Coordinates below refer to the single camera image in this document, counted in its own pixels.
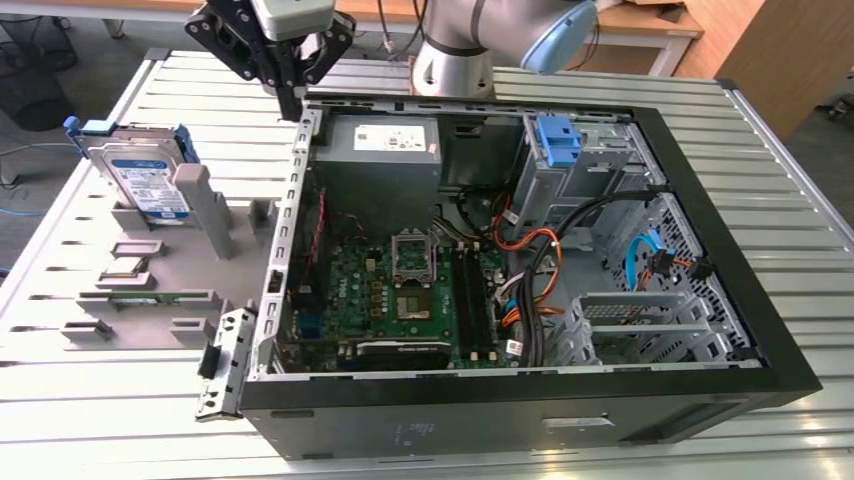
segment wooden desk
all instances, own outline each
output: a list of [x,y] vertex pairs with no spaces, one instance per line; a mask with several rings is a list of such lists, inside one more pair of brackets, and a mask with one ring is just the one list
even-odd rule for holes
[[[200,4],[200,0],[0,0],[0,12],[182,22]],[[382,6],[389,30],[412,32],[416,20],[410,0],[382,0]],[[337,8],[356,18],[362,30],[378,30],[376,0],[337,0]],[[611,71],[619,65],[627,69],[623,73],[672,75],[703,29],[687,13],[677,23],[669,23],[655,16],[656,11],[655,7],[623,4],[599,14],[601,35],[593,56],[599,58],[591,59],[584,70]]]

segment metal chassis frame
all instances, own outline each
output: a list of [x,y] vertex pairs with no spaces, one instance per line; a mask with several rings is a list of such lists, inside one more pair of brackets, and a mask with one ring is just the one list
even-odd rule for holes
[[[561,375],[484,377],[478,378],[477,382],[472,382],[465,377],[362,379],[340,382],[274,381],[274,376],[264,379],[265,375],[258,376],[257,371],[253,371],[240,399],[241,410],[692,394],[708,395],[711,398],[720,398],[720,395],[733,396],[743,401],[737,408],[705,419],[667,439],[667,441],[677,441],[743,411],[783,405],[820,389],[815,374],[656,110],[353,94],[309,95],[308,101],[306,112],[313,109],[333,109],[349,113],[380,110],[386,113],[436,114],[441,112],[482,115],[493,109],[501,115],[521,115],[532,111],[565,113],[577,110],[615,115],[628,114],[659,161],[660,169],[669,179],[673,196],[716,267],[724,291],[737,316],[747,326],[753,344],[761,352],[767,367],[703,372],[591,373],[573,376],[572,382],[565,382]],[[296,158],[305,154],[305,143],[301,141],[301,133],[305,129],[305,126],[300,126],[300,141],[294,144]],[[261,315],[264,315],[264,305],[261,305]]]

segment white label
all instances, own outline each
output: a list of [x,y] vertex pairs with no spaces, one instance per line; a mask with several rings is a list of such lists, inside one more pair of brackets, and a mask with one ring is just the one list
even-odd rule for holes
[[507,219],[511,225],[515,225],[516,223],[519,223],[519,215],[512,213],[509,210],[504,210],[504,213],[501,213],[501,216]]
[[521,342],[516,342],[515,340],[507,340],[507,353],[515,355],[516,357],[521,356]]
[[156,305],[157,300],[153,298],[113,298],[112,303],[117,305]]
[[605,417],[544,418],[543,426],[545,428],[612,427],[613,422]]
[[425,152],[424,127],[406,125],[358,125],[353,150]]
[[112,160],[118,181],[136,208],[165,222],[188,216],[184,196],[170,182],[169,167],[160,160]]

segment aluminum extrusion table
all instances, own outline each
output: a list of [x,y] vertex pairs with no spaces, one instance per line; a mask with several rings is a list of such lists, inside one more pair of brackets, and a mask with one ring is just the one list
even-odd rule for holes
[[[274,99],[206,53],[160,58],[142,63],[110,118],[184,123],[229,202],[277,198],[293,127]],[[116,229],[110,191],[84,160],[0,290],[6,478],[851,478],[854,235],[739,92],[703,80],[512,69],[496,70],[495,85],[501,99],[660,110],[824,390],[676,445],[288,463],[246,421],[193,422],[198,352],[64,349],[54,329],[78,312],[74,289],[97,275]],[[406,66],[342,61],[317,89],[406,93]]]

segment mesh trash can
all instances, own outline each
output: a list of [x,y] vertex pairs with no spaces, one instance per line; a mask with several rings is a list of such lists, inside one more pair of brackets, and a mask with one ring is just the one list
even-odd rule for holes
[[0,14],[0,26],[13,42],[29,43],[41,49],[53,71],[74,66],[77,52],[68,40],[61,17]]
[[62,124],[73,108],[31,43],[0,43],[0,110],[23,130],[41,132]]

